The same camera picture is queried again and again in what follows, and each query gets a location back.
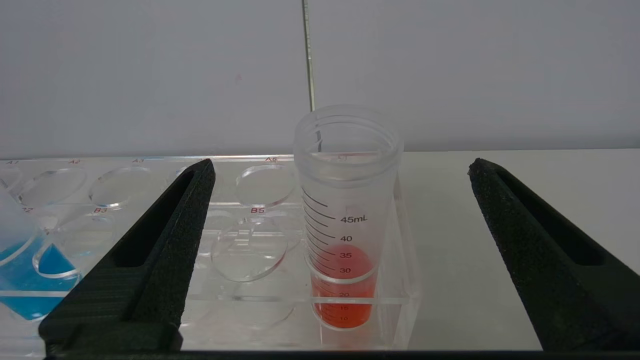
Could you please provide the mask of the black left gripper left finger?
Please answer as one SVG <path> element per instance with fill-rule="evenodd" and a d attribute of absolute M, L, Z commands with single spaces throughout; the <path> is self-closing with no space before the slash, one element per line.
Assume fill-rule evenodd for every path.
<path fill-rule="evenodd" d="M 173 351 L 216 182 L 185 169 L 39 324 L 48 351 Z"/>

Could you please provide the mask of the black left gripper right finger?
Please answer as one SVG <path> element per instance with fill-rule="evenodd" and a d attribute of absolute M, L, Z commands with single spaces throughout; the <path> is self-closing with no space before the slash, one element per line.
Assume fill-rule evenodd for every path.
<path fill-rule="evenodd" d="M 640 278 L 502 166 L 471 189 L 545 351 L 637 351 Z"/>

